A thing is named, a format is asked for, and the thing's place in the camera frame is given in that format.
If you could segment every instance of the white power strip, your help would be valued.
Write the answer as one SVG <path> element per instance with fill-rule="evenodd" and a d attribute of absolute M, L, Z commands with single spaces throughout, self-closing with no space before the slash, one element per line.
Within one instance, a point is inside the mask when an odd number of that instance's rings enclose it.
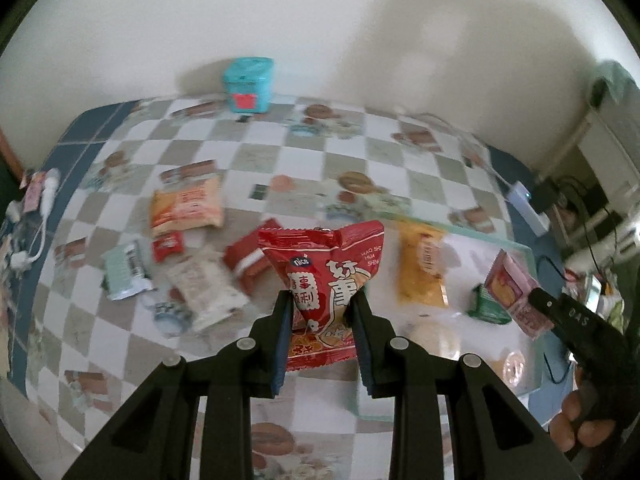
<path fill-rule="evenodd" d="M 533 211 L 529 203 L 531 193 L 521 182 L 516 182 L 511 186 L 507 193 L 507 200 L 516 208 L 536 236 L 542 236 L 549 231 L 549 226 L 551 225 L 549 217 L 545 213 L 539 214 Z"/>

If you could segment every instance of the table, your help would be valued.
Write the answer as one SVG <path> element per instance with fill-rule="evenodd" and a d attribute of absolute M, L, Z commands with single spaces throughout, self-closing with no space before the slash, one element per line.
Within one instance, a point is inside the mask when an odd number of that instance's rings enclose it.
<path fill-rule="evenodd" d="M 325 206 L 332 196 L 326 190 L 346 171 L 365 174 L 385 188 L 382 202 L 392 212 L 447 223 L 453 210 L 481 205 L 495 235 L 513 238 L 494 178 L 465 165 L 455 137 L 434 131 L 433 143 L 441 151 L 432 152 L 406 145 L 408 134 L 424 130 L 412 118 L 294 96 L 275 96 L 267 114 L 247 122 L 228 110 L 215 117 L 176 113 L 213 98 L 152 99 L 91 110 L 72 124 L 44 165 L 60 169 L 62 184 L 47 226 L 47 256 L 14 286 L 19 315 L 12 380 L 20 384 L 23 373 L 28 398 L 79 448 L 109 414 L 97 408 L 81 413 L 74 406 L 66 370 L 103 373 L 117 407 L 162 357 L 211 355 L 248 328 L 242 322 L 222 323 L 206 336 L 165 338 L 139 299 L 112 303 L 104 296 L 100 256 L 119 243 L 149 236 L 148 204 L 161 187 L 162 171 L 212 158 L 223 178 L 226 224 L 220 230 L 185 232 L 192 250 L 203 244 L 223 250 L 266 218 L 286 228 L 330 224 Z M 320 134 L 305 130 L 304 118 L 327 109 L 330 120 L 322 123 Z M 488 149 L 478 146 L 488 159 Z M 88 188 L 88 176 L 120 150 L 129 159 L 130 178 L 110 192 Z M 292 178 L 296 192 L 269 189 L 279 174 Z M 37 225 L 38 218 L 31 219 L 32 235 Z M 61 283 L 55 279 L 54 248 L 80 237 L 87 238 L 86 264 Z M 266 313 L 280 284 L 271 276 L 260 287 L 254 303 Z M 277 421 L 296 441 L 295 453 L 264 457 L 264 478 L 277 478 L 278 471 L 303 462 L 321 462 L 318 470 L 333 471 L 332 478 L 385 476 L 392 427 L 353 414 L 355 378 L 355 362 L 303 370 L 287 375 L 276 400 L 252 399 L 254 422 Z M 194 446 L 194 465 L 199 452 Z"/>

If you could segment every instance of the human hand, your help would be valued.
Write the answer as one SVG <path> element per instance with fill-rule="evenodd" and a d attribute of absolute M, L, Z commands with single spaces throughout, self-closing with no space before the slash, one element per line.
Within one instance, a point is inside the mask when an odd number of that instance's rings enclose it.
<path fill-rule="evenodd" d="M 583 375 L 582 369 L 576 367 L 575 382 L 578 388 L 582 384 Z M 576 435 L 571 427 L 571 422 L 580 416 L 581 411 L 582 402 L 580 394 L 576 390 L 564 398 L 562 411 L 549 424 L 549 436 L 563 453 L 575 445 Z M 615 425 L 614 420 L 587 420 L 578 428 L 577 439 L 584 447 L 599 446 L 611 435 Z"/>

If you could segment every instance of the container lid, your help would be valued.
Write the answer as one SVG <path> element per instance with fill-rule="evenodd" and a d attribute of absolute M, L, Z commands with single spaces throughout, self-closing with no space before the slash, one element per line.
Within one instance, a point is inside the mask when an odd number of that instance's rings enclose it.
<path fill-rule="evenodd" d="M 238 57 L 225 70 L 225 81 L 267 79 L 272 69 L 270 57 Z"/>

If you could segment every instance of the green snack package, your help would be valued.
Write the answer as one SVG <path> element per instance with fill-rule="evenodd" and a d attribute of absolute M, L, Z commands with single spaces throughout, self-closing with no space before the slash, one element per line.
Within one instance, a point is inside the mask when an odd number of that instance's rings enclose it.
<path fill-rule="evenodd" d="M 491 297 L 482 284 L 474 288 L 472 301 L 471 310 L 467 312 L 470 317 L 496 325 L 506 325 L 511 322 L 509 313 Z"/>

